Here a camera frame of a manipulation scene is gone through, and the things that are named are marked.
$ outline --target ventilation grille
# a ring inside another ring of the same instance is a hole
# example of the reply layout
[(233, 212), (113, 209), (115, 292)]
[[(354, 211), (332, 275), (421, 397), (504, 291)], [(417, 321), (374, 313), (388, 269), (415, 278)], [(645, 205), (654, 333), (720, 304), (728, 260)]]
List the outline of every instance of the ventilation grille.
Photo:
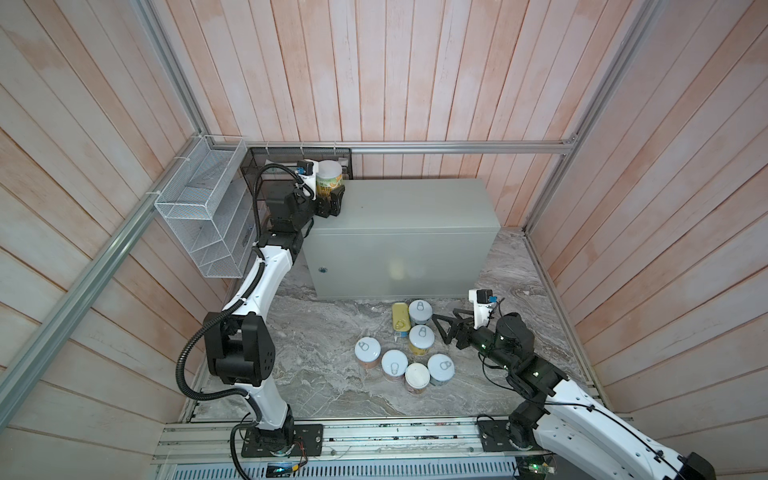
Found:
[[(266, 478), (267, 462), (247, 462), (251, 478)], [(515, 473), (512, 457), (431, 458), (413, 460), (326, 460), (311, 461), (285, 478), (510, 478)], [(173, 480), (235, 479), (240, 476), (231, 463), (179, 465)]]

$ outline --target aluminum frame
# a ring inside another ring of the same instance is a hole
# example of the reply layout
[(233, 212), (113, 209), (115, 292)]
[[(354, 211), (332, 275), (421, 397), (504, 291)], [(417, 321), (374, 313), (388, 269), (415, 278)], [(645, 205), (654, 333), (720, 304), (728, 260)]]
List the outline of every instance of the aluminum frame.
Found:
[(353, 154), (568, 154), (567, 141), (247, 141), (260, 148), (349, 148)]

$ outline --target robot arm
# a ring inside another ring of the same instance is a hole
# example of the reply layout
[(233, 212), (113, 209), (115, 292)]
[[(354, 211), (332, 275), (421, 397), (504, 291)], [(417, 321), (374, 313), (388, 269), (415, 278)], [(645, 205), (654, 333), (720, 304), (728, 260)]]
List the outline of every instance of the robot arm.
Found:
[[(530, 449), (536, 443), (597, 480), (715, 479), (714, 469), (705, 459), (696, 453), (683, 457), (647, 437), (536, 355), (534, 334), (518, 313), (501, 317), (495, 332), (485, 326), (477, 328), (477, 319), (468, 316), (474, 312), (456, 309), (453, 313), (454, 318), (432, 316), (445, 344), (456, 339), (459, 349), (477, 349), (483, 373), (487, 359), (496, 363), (507, 372), (511, 389), (525, 399), (506, 423), (508, 439), (518, 449)], [(449, 330), (438, 321), (449, 324)]]

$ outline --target can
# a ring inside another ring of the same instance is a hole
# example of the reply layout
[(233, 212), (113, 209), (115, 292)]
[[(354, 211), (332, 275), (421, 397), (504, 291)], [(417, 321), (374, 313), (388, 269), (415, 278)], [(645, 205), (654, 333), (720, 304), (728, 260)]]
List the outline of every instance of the can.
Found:
[(427, 368), (429, 369), (429, 383), (434, 386), (445, 385), (456, 374), (453, 360), (442, 353), (436, 353), (429, 357)]
[(384, 378), (390, 382), (401, 382), (408, 368), (408, 357), (400, 350), (389, 350), (382, 356)]
[(413, 300), (408, 306), (411, 323), (424, 325), (432, 318), (432, 305), (426, 300)]
[(382, 346), (377, 339), (364, 336), (355, 345), (355, 357), (364, 369), (375, 368), (381, 359)]
[(343, 183), (342, 168), (339, 162), (334, 160), (318, 162), (315, 182), (317, 194), (320, 197), (330, 198), (331, 190)]
[(427, 390), (429, 385), (429, 369), (421, 363), (412, 363), (406, 369), (406, 390), (419, 395)]
[(435, 333), (427, 325), (417, 325), (408, 334), (408, 347), (414, 355), (426, 355), (435, 344)]
[(395, 330), (395, 336), (407, 337), (411, 329), (411, 319), (408, 316), (408, 305), (403, 302), (393, 303), (392, 305), (392, 328)]

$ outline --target gray marble surface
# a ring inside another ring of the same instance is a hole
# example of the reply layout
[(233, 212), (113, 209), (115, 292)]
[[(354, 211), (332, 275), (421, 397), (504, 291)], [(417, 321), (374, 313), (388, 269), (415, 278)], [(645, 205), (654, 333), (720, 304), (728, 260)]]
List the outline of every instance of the gray marble surface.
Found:
[[(477, 287), (493, 289), (496, 296), (504, 297), (502, 312), (522, 315), (536, 335), (536, 352), (583, 381), (584, 375), (518, 230), (499, 232)], [(435, 313), (443, 315), (451, 315), (454, 308), (471, 308), (466, 299), (427, 300)], [(427, 356), (414, 357), (407, 339), (396, 338), (392, 332), (391, 303), (318, 300), (302, 256), (280, 284), (266, 323), (277, 350), (273, 375), (297, 418), (507, 415), (521, 401), (517, 393), (493, 386), (485, 379), (474, 349), (458, 350), (455, 343), (444, 345), (439, 334)], [(410, 361), (424, 364), (429, 355), (445, 353), (455, 362), (455, 377), (444, 386), (429, 386), (423, 394), (412, 395), (402, 383), (384, 379), (380, 367), (364, 370), (358, 365), (353, 350), (363, 336), (378, 339), (383, 352), (401, 349)], [(503, 374), (494, 370), (487, 373), (506, 385)], [(217, 377), (205, 374), (205, 392), (224, 388)], [(230, 396), (201, 402), (192, 421), (240, 419), (245, 412), (243, 400)]]

